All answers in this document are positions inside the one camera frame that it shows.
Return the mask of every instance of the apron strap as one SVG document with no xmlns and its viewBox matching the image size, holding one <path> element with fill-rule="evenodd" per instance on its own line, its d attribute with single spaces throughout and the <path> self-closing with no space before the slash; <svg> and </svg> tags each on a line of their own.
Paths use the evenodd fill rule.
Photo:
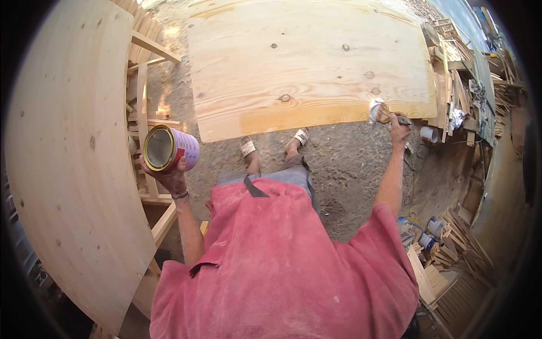
<svg viewBox="0 0 542 339">
<path fill-rule="evenodd" d="M 254 186 L 252 184 L 252 181 L 248 178 L 248 174 L 246 177 L 244 177 L 244 185 L 247 187 L 248 191 L 250 192 L 251 196 L 255 198 L 269 198 L 269 196 L 259 189 L 258 187 Z"/>
</svg>

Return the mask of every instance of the open can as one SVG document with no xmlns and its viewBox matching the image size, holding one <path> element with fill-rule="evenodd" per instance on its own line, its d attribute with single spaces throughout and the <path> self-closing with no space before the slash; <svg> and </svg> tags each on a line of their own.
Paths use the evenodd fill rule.
<svg viewBox="0 0 542 339">
<path fill-rule="evenodd" d="M 166 125 L 153 127 L 143 143 L 143 159 L 153 171 L 169 170 L 186 157 L 186 171 L 194 168 L 199 158 L 199 144 L 190 134 Z"/>
</svg>

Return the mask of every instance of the gray shorts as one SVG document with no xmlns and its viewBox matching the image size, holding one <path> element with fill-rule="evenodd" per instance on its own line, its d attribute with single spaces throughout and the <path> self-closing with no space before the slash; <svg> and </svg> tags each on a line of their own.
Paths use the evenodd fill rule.
<svg viewBox="0 0 542 339">
<path fill-rule="evenodd" d="M 218 175 L 218 185 L 228 185 L 236 182 L 242 182 L 248 175 L 249 179 L 267 178 L 271 180 L 277 180 L 282 182 L 289 182 L 303 187 L 309 197 L 312 200 L 312 206 L 318 214 L 320 214 L 320 208 L 318 206 L 318 200 L 316 194 L 312 189 L 312 179 L 309 174 L 309 168 L 307 163 L 303 159 L 303 155 L 296 154 L 284 162 L 281 169 L 275 173 L 269 174 L 251 174 L 247 171 L 226 171 L 221 172 Z"/>
</svg>

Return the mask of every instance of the hand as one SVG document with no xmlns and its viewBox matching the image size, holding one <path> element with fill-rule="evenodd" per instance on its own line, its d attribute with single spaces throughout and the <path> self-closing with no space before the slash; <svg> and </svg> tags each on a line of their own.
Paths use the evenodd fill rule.
<svg viewBox="0 0 542 339">
<path fill-rule="evenodd" d="M 410 135 L 411 126 L 401 126 L 397 121 L 397 116 L 404 116 L 402 112 L 393 112 L 390 114 L 391 120 L 391 147 L 393 150 L 404 152 L 405 143 Z"/>
<path fill-rule="evenodd" d="M 181 195 L 186 193 L 186 180 L 184 178 L 186 157 L 181 157 L 177 166 L 167 172 L 151 170 L 145 163 L 143 155 L 139 156 L 139 164 L 141 164 L 141 168 L 145 173 L 158 180 L 171 194 Z"/>
</svg>

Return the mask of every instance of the paintbrush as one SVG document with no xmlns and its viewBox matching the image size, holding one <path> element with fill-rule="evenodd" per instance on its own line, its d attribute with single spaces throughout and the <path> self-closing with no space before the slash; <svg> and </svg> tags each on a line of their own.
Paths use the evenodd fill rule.
<svg viewBox="0 0 542 339">
<path fill-rule="evenodd" d="M 388 104 L 384 102 L 381 98 L 376 98 L 371 100 L 369 103 L 369 122 L 371 124 L 381 123 L 388 124 L 390 120 L 390 115 L 394 113 L 390 111 Z M 401 126 L 412 125 L 412 121 L 409 118 L 402 117 L 397 115 L 397 121 Z"/>
</svg>

